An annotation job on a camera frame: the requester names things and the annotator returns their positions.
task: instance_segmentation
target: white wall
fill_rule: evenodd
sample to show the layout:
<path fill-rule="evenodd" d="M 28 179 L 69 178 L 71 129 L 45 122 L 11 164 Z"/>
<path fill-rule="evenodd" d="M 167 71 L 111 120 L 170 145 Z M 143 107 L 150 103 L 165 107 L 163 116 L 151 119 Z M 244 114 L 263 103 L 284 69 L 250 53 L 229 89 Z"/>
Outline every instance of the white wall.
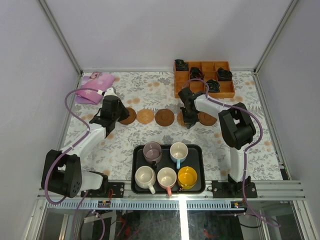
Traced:
<path fill-rule="evenodd" d="M 300 1 L 259 72 L 288 168 L 320 231 L 320 1 Z"/>
<path fill-rule="evenodd" d="M 83 69 L 254 68 L 291 0 L 47 0 Z"/>
<path fill-rule="evenodd" d="M 0 235 L 18 240 L 77 75 L 36 0 L 0 1 Z"/>

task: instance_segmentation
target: floral tablecloth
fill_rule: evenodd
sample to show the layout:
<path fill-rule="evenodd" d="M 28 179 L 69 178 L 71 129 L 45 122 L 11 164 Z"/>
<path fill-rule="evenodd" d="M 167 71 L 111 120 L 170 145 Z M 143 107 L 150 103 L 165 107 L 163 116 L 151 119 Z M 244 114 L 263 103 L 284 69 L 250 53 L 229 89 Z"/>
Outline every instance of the floral tablecloth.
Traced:
<path fill-rule="evenodd" d="M 213 126 L 204 126 L 198 122 L 187 129 L 177 122 L 177 114 L 183 106 L 180 99 L 174 97 L 173 72 L 114 72 L 116 78 L 113 87 L 126 107 L 136 112 L 151 109 L 154 114 L 160 109 L 170 109 L 175 115 L 172 125 L 160 126 L 153 120 L 142 124 L 135 120 L 130 125 L 116 123 L 112 133 L 99 143 L 88 157 L 81 159 L 83 171 L 103 172 L 112 180 L 130 180 L 132 173 L 133 150 L 138 145 L 150 141 L 160 144 L 183 142 L 196 144 L 202 149 L 206 180 L 225 180 L 230 171 L 229 147 L 222 138 L 219 120 Z M 254 113 L 263 126 L 263 139 L 248 154 L 248 170 L 254 180 L 282 180 L 277 157 L 273 148 L 264 113 L 251 72 L 233 72 L 235 87 L 234 98 L 221 99 L 228 104 L 243 102 Z M 89 122 L 98 109 L 98 105 L 75 104 L 73 111 Z M 257 134 L 259 128 L 255 123 Z M 85 130 L 85 126 L 74 117 L 67 130 L 65 144 L 71 143 Z"/>

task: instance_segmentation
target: black tray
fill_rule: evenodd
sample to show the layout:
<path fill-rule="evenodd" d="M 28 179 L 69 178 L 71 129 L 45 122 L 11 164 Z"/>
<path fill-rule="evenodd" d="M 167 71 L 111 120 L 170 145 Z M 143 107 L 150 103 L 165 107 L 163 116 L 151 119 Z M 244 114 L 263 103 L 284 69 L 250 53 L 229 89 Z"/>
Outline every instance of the black tray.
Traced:
<path fill-rule="evenodd" d="M 135 174 L 138 168 L 142 166 L 149 166 L 152 168 L 152 165 L 149 164 L 143 154 L 143 148 L 145 145 L 139 145 L 133 150 L 133 162 L 132 162 L 132 176 L 131 176 L 131 189 L 136 194 L 151 194 L 149 189 L 144 189 L 139 187 L 136 184 Z M 162 168 L 172 168 L 178 173 L 177 165 L 170 158 L 170 147 L 171 145 L 161 145 L 162 148 L 162 158 L 161 161 L 156 165 L 155 174 L 157 175 L 159 170 Z M 198 145 L 195 144 L 187 144 L 188 147 L 188 156 L 185 161 L 181 163 L 181 168 L 189 166 L 193 168 L 197 175 L 198 179 L 193 186 L 193 188 L 188 190 L 182 190 L 179 192 L 178 182 L 172 187 L 172 193 L 181 193 L 181 194 L 199 194 L 202 193 L 206 188 L 205 181 L 205 170 L 204 170 L 204 161 L 202 159 L 202 150 Z M 160 187 L 158 180 L 155 181 L 153 185 L 155 194 L 166 194 L 167 191 Z"/>

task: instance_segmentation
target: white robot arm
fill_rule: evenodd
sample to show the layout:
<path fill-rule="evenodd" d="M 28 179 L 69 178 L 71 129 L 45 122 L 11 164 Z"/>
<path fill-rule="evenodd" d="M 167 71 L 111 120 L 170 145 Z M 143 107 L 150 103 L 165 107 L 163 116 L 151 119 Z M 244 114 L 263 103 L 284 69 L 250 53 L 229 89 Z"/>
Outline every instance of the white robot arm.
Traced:
<path fill-rule="evenodd" d="M 206 96 L 204 92 L 193 93 L 188 87 L 185 87 L 178 94 L 184 103 L 181 110 L 187 128 L 191 128 L 199 120 L 199 112 L 219 119 L 222 137 L 230 149 L 228 180 L 233 181 L 235 185 L 245 181 L 243 179 L 243 173 L 246 170 L 244 169 L 244 149 L 253 141 L 253 136 L 256 134 L 251 117 L 240 110 L 225 107 L 223 102 Z M 243 103 L 237 103 L 235 106 L 246 110 Z"/>
<path fill-rule="evenodd" d="M 214 99 L 209 101 L 203 92 L 193 93 L 186 87 L 179 92 L 179 97 L 184 103 L 181 108 L 183 121 L 187 128 L 199 121 L 198 113 L 205 112 L 219 118 L 222 137 L 230 147 L 230 174 L 228 181 L 234 185 L 234 190 L 239 191 L 243 178 L 244 151 L 243 149 L 252 142 L 256 133 L 250 116 L 242 111 L 224 107 L 222 102 Z M 243 103 L 235 106 L 246 109 Z M 88 156 L 92 149 L 102 142 L 115 128 L 116 122 L 129 117 L 129 112 L 117 95 L 109 89 L 104 95 L 102 108 L 90 121 L 89 133 L 83 133 L 75 141 L 63 147 L 60 151 L 50 150 L 45 158 L 41 187 L 45 188 L 45 180 L 53 162 L 66 150 L 69 152 L 61 157 L 58 164 L 50 174 L 48 190 L 63 196 L 73 198 L 79 191 L 91 190 L 101 193 L 108 192 L 108 176 L 100 172 L 82 172 L 81 159 Z"/>

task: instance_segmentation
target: pink mug handle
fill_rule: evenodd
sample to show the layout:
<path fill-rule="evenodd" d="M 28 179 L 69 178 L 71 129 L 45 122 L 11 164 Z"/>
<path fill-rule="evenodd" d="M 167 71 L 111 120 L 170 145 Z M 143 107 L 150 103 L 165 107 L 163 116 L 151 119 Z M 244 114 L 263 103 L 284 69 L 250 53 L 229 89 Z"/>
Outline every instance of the pink mug handle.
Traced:
<path fill-rule="evenodd" d="M 166 188 L 166 192 L 168 193 L 169 197 L 172 196 L 171 187 L 167 187 L 167 188 Z"/>

